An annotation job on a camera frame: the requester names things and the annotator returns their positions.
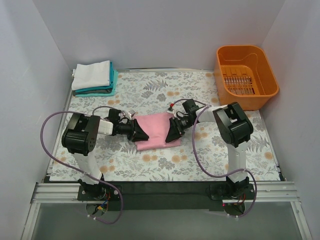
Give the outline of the pink t shirt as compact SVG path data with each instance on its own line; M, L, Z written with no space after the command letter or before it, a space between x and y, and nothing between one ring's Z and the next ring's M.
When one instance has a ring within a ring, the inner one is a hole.
M166 137L170 128L169 119L171 117L172 114L167 112L136 116L135 119L137 120L138 124L149 136L148 140L137 141L135 143L136 149L138 151L146 151L180 146L180 139L166 143Z

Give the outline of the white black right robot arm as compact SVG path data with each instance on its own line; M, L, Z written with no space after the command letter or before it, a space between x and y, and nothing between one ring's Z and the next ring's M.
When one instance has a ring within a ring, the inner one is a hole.
M192 149L195 160L200 169L212 178L225 178L223 196L237 199L245 195L249 188L250 171L247 169L246 151L253 125L241 108L240 104L233 102L222 106L209 106L204 104L199 107L198 100L182 99L185 110L183 116L178 116L174 110L175 103L170 104L167 112L173 114L169 119L169 130L165 138L166 143L171 143L185 135L185 130L192 128ZM228 172L224 175L213 175L202 166L196 152L195 131L198 123L216 123L220 136L227 146Z

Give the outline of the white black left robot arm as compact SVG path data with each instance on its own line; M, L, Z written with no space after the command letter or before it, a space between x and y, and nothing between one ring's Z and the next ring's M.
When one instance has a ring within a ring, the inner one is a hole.
M95 146L98 135L125 135L131 142L147 141L149 136L143 131L129 112L111 108L106 118L96 115L73 113L61 138L64 148L73 155L83 177L78 180L84 192L94 200L102 200L107 194L96 158Z

